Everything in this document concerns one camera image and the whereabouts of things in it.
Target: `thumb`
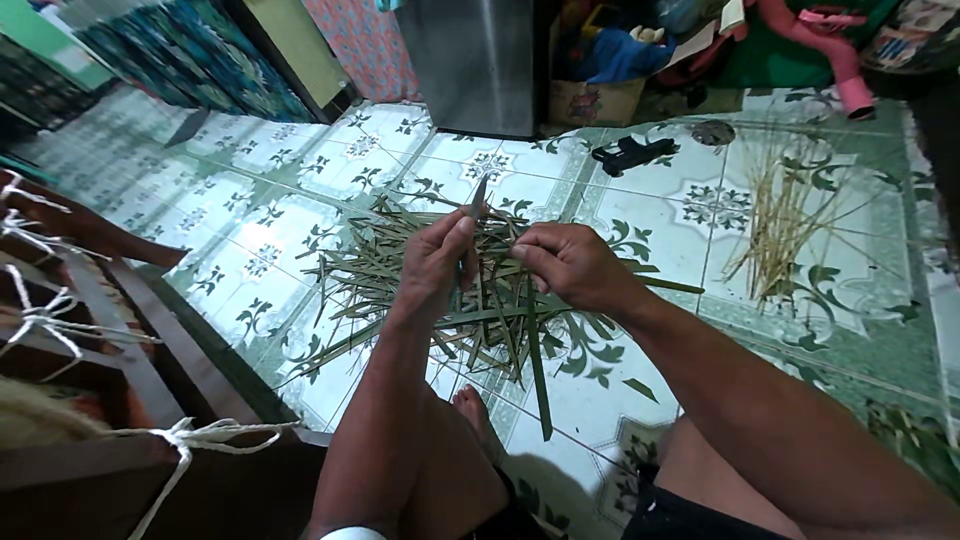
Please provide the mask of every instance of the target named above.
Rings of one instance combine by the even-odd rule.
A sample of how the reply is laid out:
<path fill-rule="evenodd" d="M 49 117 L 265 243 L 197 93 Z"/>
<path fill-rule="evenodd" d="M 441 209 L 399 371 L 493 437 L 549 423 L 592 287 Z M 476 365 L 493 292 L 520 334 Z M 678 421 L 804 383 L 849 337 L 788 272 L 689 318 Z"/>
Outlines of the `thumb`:
<path fill-rule="evenodd" d="M 564 271 L 564 264 L 553 254 L 539 246 L 515 245 L 510 250 L 510 257 L 519 260 L 520 264 L 544 278 L 547 284 L 552 284 L 558 280 Z"/>
<path fill-rule="evenodd" d="M 453 226 L 453 229 L 444 236 L 444 244 L 437 253 L 448 260 L 456 260 L 464 254 L 470 241 L 473 239 L 475 224 L 473 218 L 464 216 Z"/>

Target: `floor tile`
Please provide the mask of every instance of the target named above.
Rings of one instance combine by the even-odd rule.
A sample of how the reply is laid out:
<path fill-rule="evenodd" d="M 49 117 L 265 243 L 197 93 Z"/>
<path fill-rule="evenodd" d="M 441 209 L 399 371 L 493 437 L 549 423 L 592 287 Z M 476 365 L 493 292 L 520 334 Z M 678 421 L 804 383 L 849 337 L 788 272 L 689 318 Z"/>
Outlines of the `floor tile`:
<path fill-rule="evenodd" d="M 170 206 L 189 216 L 187 229 L 203 225 L 212 231 L 228 233 L 251 201 L 274 185 L 233 171 L 221 170 L 198 178 Z"/>
<path fill-rule="evenodd" d="M 314 430 L 339 425 L 372 343 L 284 384 L 331 340 L 368 324 L 338 327 L 332 314 L 344 298 L 322 298 L 322 287 L 300 270 L 316 264 L 319 249 L 345 240 L 344 219 L 367 215 L 374 196 L 446 212 L 452 208 L 410 193 L 463 204 L 485 174 L 495 208 L 586 223 L 622 257 L 657 265 L 655 277 L 702 285 L 707 292 L 699 296 L 655 290 L 861 419 L 870 399 L 921 416 L 952 405 L 960 419 L 952 354 L 960 344 L 950 333 L 960 288 L 929 163 L 905 108 L 878 100 L 876 119 L 854 123 L 838 113 L 831 89 L 747 93 L 739 112 L 537 142 L 435 133 L 423 108 L 400 104 L 367 102 L 331 127 L 214 113 L 193 139 L 162 150 L 189 111 L 121 86 L 17 152 L 121 226 L 189 248 L 165 279 Z M 749 240 L 751 147 L 754 154 L 762 148 L 772 124 L 782 140 L 810 141 L 809 160 L 786 151 L 778 159 L 793 158 L 786 163 L 794 170 L 812 167 L 816 195 L 839 188 L 840 217 L 798 254 L 793 302 L 760 310 L 745 271 L 727 280 L 724 269 Z M 611 178 L 589 151 L 624 135 L 671 137 L 680 152 Z M 572 537 L 619 538 L 636 503 L 635 460 L 680 408 L 623 331 L 597 330 L 580 315 L 572 327 L 551 325 L 568 347 L 544 361 L 555 427 L 549 442 L 529 365 L 521 383 L 480 363 L 468 369 L 463 353 L 450 360 L 431 350 L 425 379 L 442 399 L 466 382 L 477 386 L 512 454 L 504 470 L 530 509 Z M 657 401 L 622 382 L 628 379 L 649 386 Z M 941 401 L 942 381 L 952 402 Z"/>
<path fill-rule="evenodd" d="M 263 122 L 264 120 L 252 116 L 212 112 L 197 134 L 182 144 L 183 150 L 198 156 L 209 156 L 237 148 L 243 134 Z"/>
<path fill-rule="evenodd" d="M 482 136 L 437 133 L 423 149 L 422 155 L 483 167 L 490 163 L 501 142 Z"/>
<path fill-rule="evenodd" d="M 349 202 L 391 182 L 402 168 L 375 141 L 359 135 L 352 142 L 323 139 L 306 151 L 291 184 Z"/>
<path fill-rule="evenodd" d="M 613 438 L 592 446 L 608 460 L 597 460 L 607 479 L 599 492 L 599 514 L 621 527 L 630 523 L 636 511 L 639 486 L 644 482 L 636 470 L 639 465 L 656 459 L 658 442 L 670 426 L 644 426 L 623 416 Z"/>
<path fill-rule="evenodd" d="M 256 252 L 243 267 L 246 279 L 229 299 L 205 318 L 230 347 L 250 365 L 267 352 L 284 322 L 310 287 L 270 263 L 270 254 Z"/>
<path fill-rule="evenodd" d="M 463 385 L 457 385 L 460 381 L 460 374 L 455 369 L 447 367 L 444 364 L 446 360 L 446 356 L 441 355 L 428 357 L 426 360 L 426 376 L 424 379 L 426 383 L 430 385 L 430 388 L 433 389 L 434 393 L 437 394 L 438 398 L 450 401 L 453 398 L 453 394 L 457 390 L 460 390 Z"/>
<path fill-rule="evenodd" d="M 505 140 L 491 167 L 574 182 L 604 130 L 584 128 L 535 142 Z"/>
<path fill-rule="evenodd" d="M 247 213 L 230 239 L 269 258 L 271 264 L 299 281 L 312 284 L 315 277 L 302 270 L 317 268 L 320 250 L 341 245 L 337 235 L 341 228 L 338 209 L 276 185 Z"/>
<path fill-rule="evenodd" d="M 750 209 L 758 175 L 792 175 L 805 191 L 804 212 L 820 212 L 818 222 L 835 229 L 906 238 L 902 180 L 906 168 L 902 142 L 891 137 L 838 135 L 811 139 L 808 135 L 740 129 L 730 145 L 723 189 L 736 197 L 721 197 L 732 209 Z M 876 157 L 882 152 L 887 160 Z M 743 202 L 749 193 L 749 203 Z"/>
<path fill-rule="evenodd" d="M 916 294 L 911 256 L 902 240 L 820 231 L 794 259 L 798 266 L 789 277 L 792 284 L 771 294 L 761 309 L 762 291 L 753 298 L 750 293 L 749 263 L 735 268 L 750 229 L 714 232 L 701 316 L 762 336 L 801 357 L 938 395 L 929 302 Z M 911 360 L 901 361 L 906 357 Z"/>
<path fill-rule="evenodd" d="M 711 214 L 704 205 L 592 185 L 573 221 L 593 227 L 621 257 L 657 266 L 660 272 L 652 277 L 700 286 Z M 686 309 L 696 308 L 692 293 L 654 291 Z"/>
<path fill-rule="evenodd" d="M 742 110 L 698 114 L 705 119 L 722 119 L 737 124 L 773 124 L 787 129 L 893 134 L 899 130 L 901 102 L 875 99 L 873 118 L 851 121 L 831 86 L 815 88 L 749 88 Z"/>
<path fill-rule="evenodd" d="M 370 358 L 372 345 L 359 346 L 338 356 L 315 371 L 315 375 L 295 375 L 300 372 L 296 368 L 302 362 L 330 343 L 350 335 L 348 324 L 338 325 L 329 317 L 337 309 L 336 302 L 343 301 L 343 297 L 324 300 L 319 294 L 313 295 L 276 347 L 257 366 L 260 376 L 268 383 L 281 384 L 289 380 L 279 391 L 283 401 L 301 417 L 312 418 L 322 426 L 321 430 L 327 431 L 336 428 Z M 318 320 L 324 302 L 326 306 Z"/>
<path fill-rule="evenodd" d="M 755 342 L 740 341 L 748 349 L 772 362 L 788 375 L 811 383 L 850 409 L 861 422 L 867 420 L 870 400 L 888 405 L 900 405 L 918 417 L 930 416 L 943 424 L 943 409 L 934 400 L 921 400 L 910 395 L 855 378 L 844 373 L 812 364 L 776 348 Z"/>
<path fill-rule="evenodd" d="M 931 310 L 937 329 L 937 351 L 947 379 L 947 392 L 960 398 L 960 335 L 954 330 L 960 321 L 960 287 L 956 281 L 931 291 Z"/>
<path fill-rule="evenodd" d="M 380 148 L 390 152 L 415 153 L 433 127 L 430 114 L 422 107 L 384 103 L 366 111 L 371 116 L 382 116 L 383 120 L 375 122 L 372 118 L 360 129 L 365 135 L 376 136 Z"/>
<path fill-rule="evenodd" d="M 212 247 L 212 242 L 220 241 L 214 220 L 206 221 L 207 216 L 200 217 L 199 213 L 188 214 L 169 205 L 163 205 L 153 219 L 140 225 L 136 230 L 144 238 L 170 246 L 172 248 L 189 250 L 190 253 L 181 262 L 187 266 L 205 254 L 204 247 Z"/>
<path fill-rule="evenodd" d="M 391 110 L 386 107 L 373 105 L 369 101 L 364 102 L 359 107 L 350 108 L 346 114 L 334 122 L 324 133 L 324 138 L 351 143 L 367 134 L 375 134 L 390 113 Z"/>
<path fill-rule="evenodd" d="M 576 314 L 572 319 L 575 326 L 557 321 L 551 332 L 564 342 L 565 350 L 558 349 L 557 357 L 543 362 L 554 428 L 590 446 L 611 439 L 623 417 L 651 428 L 673 422 L 677 400 L 632 337 L 617 328 L 604 330 L 613 338 L 608 340 L 584 316 Z M 656 400 L 624 383 L 630 379 L 650 388 Z M 524 373 L 528 387 L 532 380 L 532 372 Z M 522 405 L 540 417 L 536 392 L 528 392 Z"/>
<path fill-rule="evenodd" d="M 263 122 L 237 140 L 230 164 L 254 173 L 272 171 L 296 159 L 324 127 L 321 124 Z"/>
<path fill-rule="evenodd" d="M 488 174 L 487 200 L 497 209 L 533 221 L 557 219 L 573 184 L 507 170 L 479 169 L 468 163 L 418 158 L 404 179 L 393 186 L 397 199 L 416 211 L 453 211 L 449 205 L 417 198 L 410 193 L 430 193 L 467 204 L 484 174 Z"/>
<path fill-rule="evenodd" d="M 506 444 L 510 456 L 501 465 L 528 510 L 552 516 L 572 538 L 618 539 L 622 526 L 602 515 L 609 462 L 561 434 L 543 442 L 540 422 L 520 414 Z"/>
<path fill-rule="evenodd" d="M 716 202 L 727 148 L 736 137 L 730 124 L 714 121 L 703 127 L 697 124 L 660 123 L 609 129 L 604 136 L 605 148 L 609 152 L 617 152 L 617 141 L 625 136 L 632 137 L 640 144 L 672 138 L 680 148 L 674 155 L 661 156 L 627 169 L 622 176 L 615 178 L 604 172 L 602 165 L 598 164 L 590 179 L 591 184 L 673 199 L 688 197 L 691 187 L 696 185 L 706 191 L 706 196 L 699 202 L 708 205 Z"/>
<path fill-rule="evenodd" d="M 207 321 L 242 284 L 259 282 L 265 273 L 260 270 L 263 266 L 261 259 L 233 242 L 219 240 L 208 257 L 192 263 L 183 261 L 167 275 L 172 281 L 177 274 L 186 274 L 188 280 L 176 282 L 174 287 Z M 222 325 L 218 327 L 212 321 L 210 323 L 217 331 L 224 329 Z"/>

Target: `cardboard box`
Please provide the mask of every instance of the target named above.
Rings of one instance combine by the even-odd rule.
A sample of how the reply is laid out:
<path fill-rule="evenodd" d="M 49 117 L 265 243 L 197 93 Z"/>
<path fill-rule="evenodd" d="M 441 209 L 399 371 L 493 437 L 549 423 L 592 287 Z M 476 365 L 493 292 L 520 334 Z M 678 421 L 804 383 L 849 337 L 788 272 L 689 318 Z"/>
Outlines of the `cardboard box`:
<path fill-rule="evenodd" d="M 698 53 L 713 43 L 719 21 L 711 21 L 690 39 L 677 46 L 673 57 L 663 69 Z M 556 45 L 551 29 L 550 58 Z M 636 104 L 646 85 L 647 77 L 622 83 L 588 85 L 573 81 L 550 81 L 548 120 L 551 124 L 623 128 L 631 124 Z"/>
<path fill-rule="evenodd" d="M 630 125 L 646 78 L 588 85 L 550 81 L 551 124 L 623 128 Z"/>

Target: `pink patterned fabric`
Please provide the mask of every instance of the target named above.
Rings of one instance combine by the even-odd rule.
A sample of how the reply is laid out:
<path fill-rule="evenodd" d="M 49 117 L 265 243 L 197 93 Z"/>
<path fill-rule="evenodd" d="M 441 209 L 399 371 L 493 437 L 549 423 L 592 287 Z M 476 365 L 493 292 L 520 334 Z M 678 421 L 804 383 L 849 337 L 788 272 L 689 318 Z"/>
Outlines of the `pink patterned fabric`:
<path fill-rule="evenodd" d="M 392 12 L 373 0 L 302 0 L 360 93 L 375 103 L 422 101 Z"/>

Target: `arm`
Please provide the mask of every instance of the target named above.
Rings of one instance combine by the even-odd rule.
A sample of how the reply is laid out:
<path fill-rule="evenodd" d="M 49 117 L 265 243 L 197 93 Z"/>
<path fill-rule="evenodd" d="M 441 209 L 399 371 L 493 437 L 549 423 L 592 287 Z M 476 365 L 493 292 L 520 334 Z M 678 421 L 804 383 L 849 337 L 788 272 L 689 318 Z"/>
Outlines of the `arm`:
<path fill-rule="evenodd" d="M 807 537 L 960 536 L 956 506 L 844 407 L 650 292 L 589 227 L 538 224 L 512 255 L 541 292 L 626 329 L 710 446 Z"/>
<path fill-rule="evenodd" d="M 416 479 L 423 377 L 433 326 L 446 312 L 454 265 L 468 252 L 476 267 L 473 220 L 454 211 L 407 242 L 394 305 L 370 363 L 330 442 L 317 484 L 308 538 L 344 527 L 396 538 L 396 522 Z"/>

